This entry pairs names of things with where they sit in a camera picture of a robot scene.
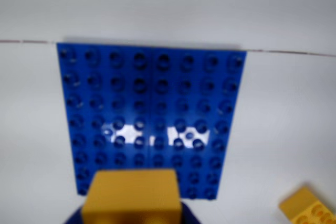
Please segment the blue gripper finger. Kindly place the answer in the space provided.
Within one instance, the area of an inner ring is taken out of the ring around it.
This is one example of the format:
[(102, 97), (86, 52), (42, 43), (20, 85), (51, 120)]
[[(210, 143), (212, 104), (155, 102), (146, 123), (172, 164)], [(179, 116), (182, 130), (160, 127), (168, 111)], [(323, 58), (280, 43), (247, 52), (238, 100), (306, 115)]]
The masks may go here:
[(80, 206), (75, 212), (73, 212), (70, 217), (66, 219), (64, 224), (83, 224), (81, 215), (82, 206)]
[(197, 219), (197, 217), (193, 214), (190, 208), (183, 202), (182, 205), (182, 216), (181, 216), (181, 224), (201, 224), (201, 222)]

